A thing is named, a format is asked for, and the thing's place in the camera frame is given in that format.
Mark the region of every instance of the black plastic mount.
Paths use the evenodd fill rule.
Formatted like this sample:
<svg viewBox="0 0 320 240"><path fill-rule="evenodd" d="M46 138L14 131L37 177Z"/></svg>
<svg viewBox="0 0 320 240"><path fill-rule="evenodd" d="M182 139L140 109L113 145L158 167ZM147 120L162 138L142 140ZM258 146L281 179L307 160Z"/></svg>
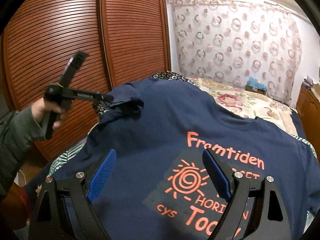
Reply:
<svg viewBox="0 0 320 240"><path fill-rule="evenodd" d="M92 204L87 199L89 183L106 158L102 154L98 161L79 176L56 181L49 177L42 184L32 214L28 240L75 240L77 239L66 208L65 198L71 198L77 221L85 239L111 240L100 224Z"/></svg>
<svg viewBox="0 0 320 240"><path fill-rule="evenodd" d="M88 53L78 51L69 60L65 67L63 75L60 77L58 84L51 84L47 87L44 98L48 101L56 102L64 109L69 109L71 100L80 99L87 101L108 101L112 102L113 96L107 94L100 94L97 92L90 92L79 89L69 89L69 85L81 65L85 61ZM44 132L46 140L50 140L53 133L53 124L60 118L60 115L55 112L47 112L41 123L41 128Z"/></svg>
<svg viewBox="0 0 320 240"><path fill-rule="evenodd" d="M206 169L211 168L206 158L208 155L216 161L227 179L232 176L234 183L231 200L228 201L225 212L208 240L234 239L249 197L254 197L255 200L242 239L291 240L288 216L278 187L273 179L269 179L271 181L269 182L265 177L262 183L257 183L252 179L246 178L240 172L236 174L227 163L217 157L212 149L207 149L203 153Z"/></svg>

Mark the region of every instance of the green jacket sleeve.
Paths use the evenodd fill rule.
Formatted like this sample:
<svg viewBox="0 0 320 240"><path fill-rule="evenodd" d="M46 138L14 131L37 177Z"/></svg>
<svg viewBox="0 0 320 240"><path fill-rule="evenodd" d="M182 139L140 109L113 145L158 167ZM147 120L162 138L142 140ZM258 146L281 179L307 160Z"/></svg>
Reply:
<svg viewBox="0 0 320 240"><path fill-rule="evenodd" d="M33 119L31 105L10 113L0 126L0 200L6 197L27 150L36 140L44 140L44 134Z"/></svg>

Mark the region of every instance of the floral bedspread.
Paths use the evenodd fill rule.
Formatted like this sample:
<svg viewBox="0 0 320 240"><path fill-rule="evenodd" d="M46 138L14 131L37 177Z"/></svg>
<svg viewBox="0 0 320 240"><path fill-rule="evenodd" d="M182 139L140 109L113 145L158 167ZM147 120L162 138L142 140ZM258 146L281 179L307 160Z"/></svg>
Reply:
<svg viewBox="0 0 320 240"><path fill-rule="evenodd" d="M283 131L298 135L292 122L291 109L267 96L223 85L214 81L189 77L198 87L209 93L217 104L245 118L256 116L274 123Z"/></svg>

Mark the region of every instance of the wardrobe door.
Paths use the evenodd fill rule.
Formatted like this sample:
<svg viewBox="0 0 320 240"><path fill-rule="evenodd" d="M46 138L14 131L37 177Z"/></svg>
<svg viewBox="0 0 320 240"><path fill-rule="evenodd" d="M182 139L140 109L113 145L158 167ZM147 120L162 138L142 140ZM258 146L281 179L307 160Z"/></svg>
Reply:
<svg viewBox="0 0 320 240"><path fill-rule="evenodd" d="M4 32L4 68L15 108L21 110L57 82L76 51L90 55L70 87L109 91L100 46L97 0L26 0ZM85 136L97 122L92 103L75 101L62 129L36 146L49 160Z"/></svg>
<svg viewBox="0 0 320 240"><path fill-rule="evenodd" d="M164 1L101 1L104 44L113 87L168 70Z"/></svg>

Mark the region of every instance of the spiral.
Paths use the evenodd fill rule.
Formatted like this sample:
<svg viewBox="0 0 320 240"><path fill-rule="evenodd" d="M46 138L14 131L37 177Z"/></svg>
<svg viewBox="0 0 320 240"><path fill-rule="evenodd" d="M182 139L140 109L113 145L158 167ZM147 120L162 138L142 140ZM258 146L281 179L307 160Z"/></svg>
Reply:
<svg viewBox="0 0 320 240"><path fill-rule="evenodd" d="M183 194L190 194L199 189L201 184L201 176L196 167L184 167L172 178L173 188Z"/></svg>

